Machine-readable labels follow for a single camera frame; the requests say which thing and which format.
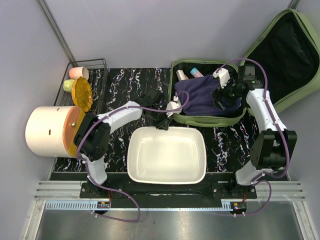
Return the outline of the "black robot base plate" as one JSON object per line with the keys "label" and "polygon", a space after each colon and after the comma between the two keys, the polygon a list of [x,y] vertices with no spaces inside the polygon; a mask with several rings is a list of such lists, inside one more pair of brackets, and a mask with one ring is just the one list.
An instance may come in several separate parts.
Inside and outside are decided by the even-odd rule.
{"label": "black robot base plate", "polygon": [[196,184],[150,184],[130,179],[127,173],[110,172],[104,187],[123,191],[141,209],[218,208],[222,200],[256,199],[256,189],[240,186],[233,173],[208,172]]}

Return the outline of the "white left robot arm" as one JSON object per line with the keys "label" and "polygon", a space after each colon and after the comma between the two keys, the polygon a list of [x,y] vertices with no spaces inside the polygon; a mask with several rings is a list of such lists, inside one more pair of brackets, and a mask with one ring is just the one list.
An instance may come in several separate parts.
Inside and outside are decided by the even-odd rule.
{"label": "white left robot arm", "polygon": [[165,109],[160,109],[162,98],[160,91],[151,88],[142,96],[109,112],[99,115],[85,114],[73,143],[76,146],[75,158],[85,165],[87,178],[92,183],[90,192],[95,197],[103,198],[108,193],[104,155],[108,150],[110,135],[114,131],[144,115],[153,120],[157,129],[168,130],[172,114],[179,111],[181,105],[169,102]]}

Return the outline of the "green hard-shell suitcase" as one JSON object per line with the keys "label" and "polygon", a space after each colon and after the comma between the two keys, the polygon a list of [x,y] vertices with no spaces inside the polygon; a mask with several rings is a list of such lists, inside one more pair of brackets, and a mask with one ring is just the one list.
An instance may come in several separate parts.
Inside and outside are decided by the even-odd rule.
{"label": "green hard-shell suitcase", "polygon": [[[268,78],[270,99],[277,113],[320,89],[320,36],[306,15],[294,9],[280,12],[244,55],[257,61]],[[179,81],[177,70],[191,77],[190,70],[198,69],[202,74],[212,74],[225,61],[210,59],[181,59],[171,64],[168,99],[176,94]],[[187,116],[173,114],[180,123],[196,127],[214,128],[233,126],[251,108],[240,107],[235,113],[224,116]]]}

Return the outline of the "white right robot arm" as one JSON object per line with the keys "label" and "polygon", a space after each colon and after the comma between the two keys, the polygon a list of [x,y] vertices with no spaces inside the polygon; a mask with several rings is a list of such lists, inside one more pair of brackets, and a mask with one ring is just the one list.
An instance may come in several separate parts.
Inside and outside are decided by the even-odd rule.
{"label": "white right robot arm", "polygon": [[[263,79],[258,79],[256,67]],[[219,82],[211,94],[215,105],[224,110],[241,99],[252,110],[259,130],[249,162],[235,172],[235,181],[227,185],[228,195],[236,199],[244,194],[245,186],[257,185],[264,176],[281,179],[287,174],[298,136],[280,120],[271,101],[267,74],[258,62],[240,66],[236,80],[231,78],[225,64],[212,77]]]}

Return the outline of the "navy blue garment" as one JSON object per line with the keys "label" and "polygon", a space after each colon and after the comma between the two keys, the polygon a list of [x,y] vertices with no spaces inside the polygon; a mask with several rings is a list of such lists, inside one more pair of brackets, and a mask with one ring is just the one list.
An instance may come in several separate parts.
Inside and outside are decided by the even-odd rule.
{"label": "navy blue garment", "polygon": [[183,113],[188,116],[225,117],[241,108],[241,100],[236,99],[233,105],[221,109],[215,105],[212,92],[220,86],[220,81],[207,75],[178,81],[175,85],[176,93],[185,91],[189,94],[189,101],[183,108]]}

